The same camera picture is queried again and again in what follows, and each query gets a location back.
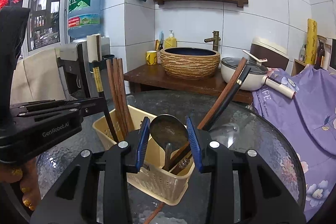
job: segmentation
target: beige fabric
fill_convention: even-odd
[[[14,71],[10,103],[64,100],[55,49],[44,50],[20,60]]]

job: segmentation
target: perforated basket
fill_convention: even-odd
[[[156,117],[132,106],[128,106],[135,129],[140,129],[144,117],[151,121]],[[110,112],[112,122],[116,128],[117,136],[122,140],[120,126],[117,122],[115,109]],[[95,121],[92,127],[96,130],[99,139],[107,150],[116,142],[107,136],[109,129],[105,117]],[[142,192],[160,200],[170,206],[177,205],[188,188],[188,180],[195,168],[191,158],[189,165],[177,176],[162,170],[165,161],[164,150],[150,136],[145,156],[144,165],[139,173],[127,173],[127,181]]]

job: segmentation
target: pot handle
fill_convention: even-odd
[[[257,61],[257,64],[258,65],[261,65],[261,63],[263,62],[267,62],[267,59],[266,58],[263,58],[263,59],[258,59],[256,58],[254,55],[250,54],[248,51],[246,50],[243,50],[244,53],[246,53],[248,56],[252,57],[255,61]]]
[[[279,91],[289,99],[293,99],[295,97],[296,92],[291,90],[289,87],[281,84],[279,81],[269,78],[268,76],[264,76],[263,78],[266,85],[270,86],[271,88]]]

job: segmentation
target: bronze faucet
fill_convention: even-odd
[[[213,42],[212,49],[218,52],[218,42],[221,40],[221,38],[219,37],[219,31],[213,31],[212,33],[213,37],[204,39],[204,42],[205,43]]]

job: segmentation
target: round glass table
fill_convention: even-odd
[[[195,124],[203,119],[216,101],[216,97],[179,92],[156,90],[127,96],[129,105],[154,115],[170,114],[185,124],[187,116]],[[102,113],[85,117],[83,130],[52,149],[40,155],[37,161],[39,185],[42,197],[47,193],[69,163],[84,149],[93,153],[104,150],[92,123]],[[211,136],[231,150],[245,152],[256,150],[281,179],[294,199],[302,207],[305,205],[305,177],[300,161],[286,138],[269,122],[243,106],[230,103],[211,129]],[[194,170],[188,182],[188,189],[176,206],[164,206],[151,223],[192,223],[204,224],[209,201],[210,174],[200,174]],[[238,174],[234,173],[234,185],[239,185]],[[97,197],[97,221],[103,223],[102,189],[104,177],[100,176]],[[235,221],[240,221],[239,187],[235,187]],[[145,219],[160,203],[129,184],[133,223],[144,223]]]

